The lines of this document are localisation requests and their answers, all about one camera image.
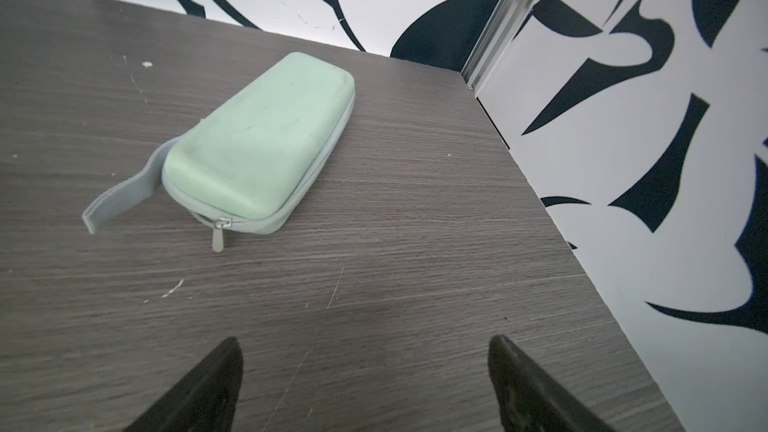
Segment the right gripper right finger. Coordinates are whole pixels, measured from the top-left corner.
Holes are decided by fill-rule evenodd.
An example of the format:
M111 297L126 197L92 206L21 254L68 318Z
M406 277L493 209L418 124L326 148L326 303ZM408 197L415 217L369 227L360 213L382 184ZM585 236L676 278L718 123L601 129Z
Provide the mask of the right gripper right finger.
M490 340L488 371L506 431L614 430L504 335Z

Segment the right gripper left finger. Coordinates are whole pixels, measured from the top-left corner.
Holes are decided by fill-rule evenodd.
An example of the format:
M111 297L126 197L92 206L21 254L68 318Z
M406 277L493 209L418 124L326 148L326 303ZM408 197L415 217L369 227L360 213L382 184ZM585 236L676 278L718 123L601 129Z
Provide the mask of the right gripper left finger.
M242 379L242 349L228 337L125 431L230 431Z

